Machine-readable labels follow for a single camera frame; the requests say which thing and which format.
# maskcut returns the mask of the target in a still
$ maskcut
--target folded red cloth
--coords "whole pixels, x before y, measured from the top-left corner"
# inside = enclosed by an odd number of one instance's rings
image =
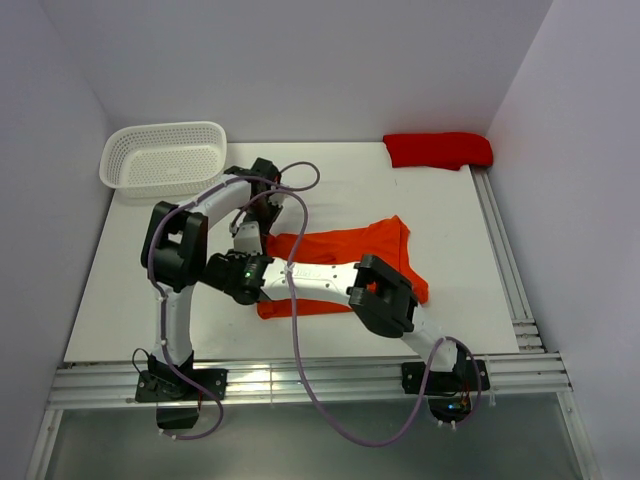
[[[391,155],[393,168],[460,170],[463,165],[493,165],[489,141],[475,133],[399,133],[385,135],[382,141]]]

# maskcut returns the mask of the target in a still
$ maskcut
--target cable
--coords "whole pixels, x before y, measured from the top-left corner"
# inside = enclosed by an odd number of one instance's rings
[[[304,202],[304,200],[297,194],[295,194],[292,191],[287,191],[287,190],[275,190],[275,191],[271,191],[271,192],[262,192],[259,193],[258,195],[256,195],[255,197],[253,197],[251,199],[251,201],[245,205],[245,207],[243,208],[248,208],[248,206],[257,201],[259,198],[268,195],[269,193],[283,193],[285,195],[288,195],[290,197],[293,197],[295,200],[298,201],[298,203],[300,204],[300,206],[302,207],[302,213],[303,213],[303,219],[302,219],[302,226],[300,227],[300,232],[298,233],[298,237],[296,238],[296,241],[293,244],[293,247],[291,248],[291,251],[289,252],[289,257],[287,258],[287,269],[285,272],[285,276],[287,278],[287,282],[289,284],[289,293],[291,294],[291,322],[292,322],[292,332],[293,332],[293,353],[294,353],[294,358],[295,358],[295,363],[296,363],[296,368],[298,370],[298,374],[300,375],[300,380],[302,382],[302,385],[304,386],[304,389],[307,392],[307,395],[309,395],[309,398],[311,399],[311,403],[313,403],[314,407],[316,407],[316,410],[318,410],[318,412],[320,412],[320,414],[325,418],[325,420],[327,421],[327,423],[329,423],[329,425],[336,431],[338,432],[340,435],[342,435],[344,438],[346,438],[347,440],[363,446],[363,447],[372,447],[372,448],[379,448],[379,447],[385,447],[387,445],[392,444],[393,442],[399,440],[405,433],[407,433],[407,431],[409,430],[409,428],[411,427],[411,425],[413,424],[413,421],[415,420],[416,416],[418,415],[418,411],[420,410],[420,406],[422,404],[422,400],[423,400],[423,396],[425,393],[425,390],[427,388],[427,381],[429,379],[429,372],[431,370],[431,366],[433,364],[433,359],[435,358],[436,352],[438,351],[438,349],[440,348],[440,346],[445,342],[445,340],[449,340],[452,342],[455,342],[456,345],[460,346],[462,348],[462,350],[465,351],[465,353],[469,356],[469,358],[471,359],[471,362],[473,363],[473,367],[476,373],[476,380],[478,382],[478,396],[476,399],[476,402],[473,405],[473,408],[471,410],[471,412],[469,412],[469,414],[460,422],[458,422],[458,425],[464,423],[465,421],[467,421],[472,414],[476,411],[478,405],[480,404],[480,399],[482,396],[482,384],[481,384],[481,377],[480,377],[480,369],[478,368],[478,364],[476,362],[475,357],[473,356],[473,353],[471,353],[471,351],[469,350],[469,348],[467,348],[467,346],[465,344],[463,344],[461,341],[459,341],[456,338],[453,337],[442,337],[440,339],[438,339],[433,348],[431,349],[431,353],[429,354],[429,357],[427,358],[427,363],[425,366],[425,372],[424,375],[422,376],[422,382],[420,383],[420,389],[418,391],[418,399],[416,400],[416,403],[413,407],[413,410],[411,411],[411,413],[409,414],[409,417],[407,418],[406,422],[404,423],[404,425],[402,425],[402,427],[400,428],[400,430],[398,430],[398,432],[393,435],[392,437],[388,438],[387,440],[383,440],[381,442],[374,442],[374,441],[370,441],[370,440],[366,440],[366,439],[362,439],[359,438],[355,435],[353,435],[351,432],[347,431],[341,424],[340,422],[338,422],[338,420],[333,417],[325,408],[325,406],[322,404],[322,402],[320,402],[320,400],[318,399],[318,397],[316,396],[316,394],[314,393],[313,389],[311,388],[311,385],[309,383],[309,380],[307,379],[307,376],[304,372],[304,367],[302,365],[302,356],[300,354],[300,342],[299,342],[299,335],[298,335],[298,299],[296,297],[296,291],[295,291],[295,285],[294,285],[294,281],[293,281],[293,274],[292,274],[292,269],[291,266],[294,263],[294,259],[295,259],[295,255],[298,251],[298,248],[300,247],[300,243],[302,242],[302,238],[304,237],[304,234],[306,232],[307,229],[307,224],[309,222],[309,209],[307,208],[306,203]]]
[[[133,368],[135,368],[135,369],[136,369],[136,372],[138,372],[138,374],[139,374],[141,377],[144,377],[144,376],[142,375],[142,372],[141,372],[141,371],[140,371],[140,369],[138,368],[138,365],[136,365],[136,353],[138,353],[138,352],[144,352],[144,354],[147,356],[147,361],[149,361],[149,352],[147,352],[144,348],[140,348],[140,347],[138,347],[138,348],[136,348],[136,349],[133,351],[133,354],[131,355],[131,365],[133,365]]]
[[[187,384],[191,385],[192,387],[194,387],[195,389],[197,389],[198,391],[202,392],[204,395],[209,397],[211,400],[213,400],[216,403],[216,405],[218,406],[218,410],[220,412],[220,415],[218,416],[218,420],[215,422],[215,424],[211,428],[209,428],[208,430],[206,430],[206,431],[204,431],[202,433],[199,433],[199,434],[196,434],[196,435],[177,435],[177,434],[173,434],[171,432],[167,432],[165,430],[161,430],[161,433],[163,435],[169,436],[174,440],[197,440],[199,438],[204,438],[204,437],[210,435],[211,433],[213,433],[214,431],[216,431],[218,429],[218,427],[222,423],[222,419],[224,417],[224,408],[222,407],[222,403],[220,402],[220,399],[218,399],[218,397],[213,392],[211,392],[210,390],[208,390],[204,386],[202,386],[199,383],[193,381],[192,379],[190,379],[189,377],[184,375],[182,372],[180,372],[178,370],[178,368],[175,366],[175,364],[173,363],[173,361],[171,360],[171,355],[169,354],[169,349],[168,349],[168,346],[167,346],[167,294],[163,290],[163,288],[160,286],[158,281],[156,280],[156,278],[155,278],[155,270],[154,270],[154,252],[155,252],[155,249],[156,249],[156,247],[158,245],[158,242],[160,241],[160,237],[162,235],[162,232],[164,231],[164,228],[167,225],[167,223],[174,216],[178,215],[179,213],[181,213],[181,212],[183,212],[185,210],[188,210],[189,208],[192,208],[192,207],[196,206],[198,203],[202,202],[203,200],[206,200],[211,195],[213,195],[216,192],[222,190],[223,188],[226,188],[228,185],[230,185],[232,183],[236,183],[236,182],[240,182],[240,181],[255,181],[255,182],[266,183],[267,185],[271,185],[273,187],[276,187],[275,190],[262,192],[263,194],[272,194],[272,193],[278,193],[278,192],[305,191],[305,190],[308,190],[309,188],[313,188],[315,185],[318,184],[318,182],[320,181],[320,170],[318,170],[318,167],[316,167],[315,165],[313,165],[310,162],[296,162],[295,164],[288,165],[282,171],[286,171],[286,170],[288,170],[289,168],[291,168],[292,166],[295,166],[295,165],[308,165],[308,166],[311,166],[316,172],[315,181],[311,185],[305,186],[305,187],[287,187],[287,186],[283,186],[283,185],[280,185],[280,184],[278,184],[276,182],[272,182],[270,180],[266,180],[266,179],[264,179],[262,177],[257,177],[257,176],[249,176],[249,175],[247,175],[247,176],[234,177],[234,178],[231,178],[229,180],[226,180],[224,182],[221,182],[221,183],[218,183],[218,184],[214,185],[213,187],[209,188],[208,190],[205,190],[204,192],[202,192],[195,199],[193,199],[193,200],[187,202],[186,204],[181,205],[181,206],[175,208],[174,210],[172,210],[171,212],[169,212],[158,223],[158,226],[157,226],[155,232],[153,233],[153,237],[151,239],[151,243],[150,243],[150,246],[149,246],[149,256],[147,257],[147,274],[148,274],[149,281],[151,282],[151,285],[153,285],[153,287],[158,291],[158,293],[160,295],[160,298],[159,298],[159,301],[160,301],[160,339],[163,342],[162,355],[164,356],[165,363],[167,364],[169,369],[173,372],[173,374],[175,374],[182,381],[184,381]]]

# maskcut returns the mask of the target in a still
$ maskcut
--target corner wall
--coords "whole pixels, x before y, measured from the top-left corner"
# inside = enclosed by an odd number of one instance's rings
[[[640,3],[556,0],[489,130],[534,314],[607,479],[640,460]]]
[[[105,113],[35,0],[0,6],[0,465],[23,478],[110,192]]]

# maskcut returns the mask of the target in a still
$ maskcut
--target black mount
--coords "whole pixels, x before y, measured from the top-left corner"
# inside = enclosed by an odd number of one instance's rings
[[[478,369],[480,370],[480,381],[482,391],[489,390],[489,375],[487,374],[487,366],[483,360],[476,360]],[[406,362],[402,364],[402,388],[404,393],[417,395],[422,383],[426,365],[424,362]],[[427,388],[425,395],[438,396],[447,393],[459,392],[462,390],[462,384],[468,382],[469,389],[478,390],[478,382],[476,372],[473,368],[471,360],[467,360],[466,354],[458,349],[458,358],[451,372],[431,372],[429,380],[427,380]]]
[[[419,305],[411,282],[375,255],[364,255],[355,285],[347,289],[349,306],[367,330],[387,338],[413,332],[413,310]]]
[[[138,377],[135,400],[137,403],[163,403],[175,401],[208,401],[198,390],[179,378],[164,363],[153,355],[147,362],[148,370]],[[199,383],[218,399],[223,400],[227,388],[227,370],[222,368],[193,368],[193,353],[182,365],[177,367],[180,373]],[[164,430],[193,428],[200,408],[158,407],[156,424]]]
[[[147,268],[153,234],[162,219],[177,205],[160,202],[153,208],[151,221],[144,240],[140,262]],[[207,232],[209,222],[201,213],[180,212],[165,226],[156,247],[153,265],[156,280],[169,285],[177,293],[195,285],[207,262]],[[182,234],[179,242],[169,235]]]

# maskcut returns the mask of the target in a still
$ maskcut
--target white table surface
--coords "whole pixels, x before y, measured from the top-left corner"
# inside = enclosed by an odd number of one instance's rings
[[[279,167],[304,159],[320,168],[320,184],[302,194],[310,211],[308,232],[364,227],[399,215],[411,230],[410,263],[429,283],[431,318],[476,353],[518,352],[468,168],[392,169],[382,143],[230,144],[227,166],[248,167],[257,157]],[[312,178],[310,169],[299,167],[284,181],[300,185]],[[139,257],[157,201],[114,195],[65,361],[125,361],[136,347],[153,346],[156,305]],[[286,200],[272,233],[297,232],[301,218],[297,203]],[[231,246],[229,220],[211,230],[209,254]],[[305,357],[412,354],[401,341],[369,333],[352,313],[301,317],[299,323]],[[205,285],[194,292],[191,339],[197,359],[293,356],[290,318],[261,320],[255,307]]]

